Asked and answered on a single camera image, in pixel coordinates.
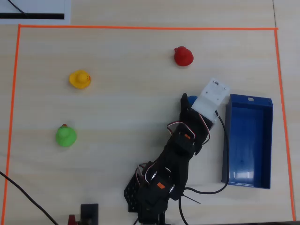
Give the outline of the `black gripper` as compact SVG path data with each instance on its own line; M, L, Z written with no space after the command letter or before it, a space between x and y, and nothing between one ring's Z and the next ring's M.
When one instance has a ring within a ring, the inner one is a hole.
M212 128L213 122L190 109L187 93L183 93L180 99L180 121L191 128L196 136L195 145L201 147L209 135L208 130Z

